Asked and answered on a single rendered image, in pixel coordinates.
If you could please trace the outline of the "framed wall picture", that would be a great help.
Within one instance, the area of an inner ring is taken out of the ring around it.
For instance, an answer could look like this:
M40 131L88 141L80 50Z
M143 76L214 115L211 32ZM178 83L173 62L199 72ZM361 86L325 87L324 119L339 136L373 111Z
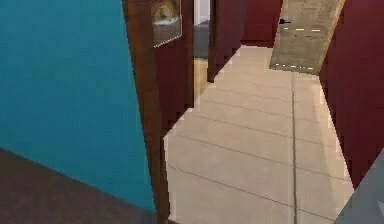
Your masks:
M154 47L182 36L181 0L152 0Z

